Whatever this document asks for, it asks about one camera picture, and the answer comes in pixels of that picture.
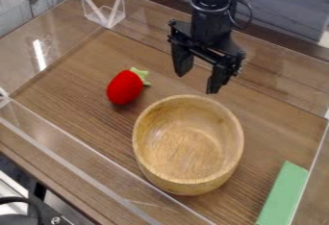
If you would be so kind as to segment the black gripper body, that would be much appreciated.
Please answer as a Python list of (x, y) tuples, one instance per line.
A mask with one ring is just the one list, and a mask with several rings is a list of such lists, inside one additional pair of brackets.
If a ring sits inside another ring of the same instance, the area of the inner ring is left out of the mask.
[(193, 57), (201, 59), (205, 63), (227, 66), (231, 75), (238, 75), (242, 69), (246, 52), (239, 48), (229, 35), (225, 35), (213, 45), (208, 45), (191, 37), (191, 23), (171, 19), (168, 21), (169, 35), (167, 41), (169, 44), (179, 45), (189, 50)]

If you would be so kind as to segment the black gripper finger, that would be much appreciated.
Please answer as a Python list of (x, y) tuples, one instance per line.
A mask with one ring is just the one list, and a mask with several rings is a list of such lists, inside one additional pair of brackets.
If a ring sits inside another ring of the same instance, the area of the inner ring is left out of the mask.
[(212, 74), (207, 81), (205, 93), (207, 94), (217, 93), (220, 87), (227, 84), (229, 80), (229, 76), (231, 76), (231, 70), (228, 69), (228, 67), (217, 63), (212, 67)]
[(175, 73), (181, 77), (192, 68), (193, 56), (189, 50), (179, 45), (171, 45)]

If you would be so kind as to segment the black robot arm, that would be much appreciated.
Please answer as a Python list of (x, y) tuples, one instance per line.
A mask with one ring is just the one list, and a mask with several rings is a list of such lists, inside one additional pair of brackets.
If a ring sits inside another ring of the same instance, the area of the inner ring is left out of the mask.
[(207, 94), (217, 93), (239, 74), (247, 55), (231, 38), (232, 28), (247, 26), (235, 21), (238, 4), (251, 10), (246, 0), (189, 0), (191, 21), (168, 21), (175, 73), (181, 77), (191, 70), (195, 57), (207, 62), (212, 66)]

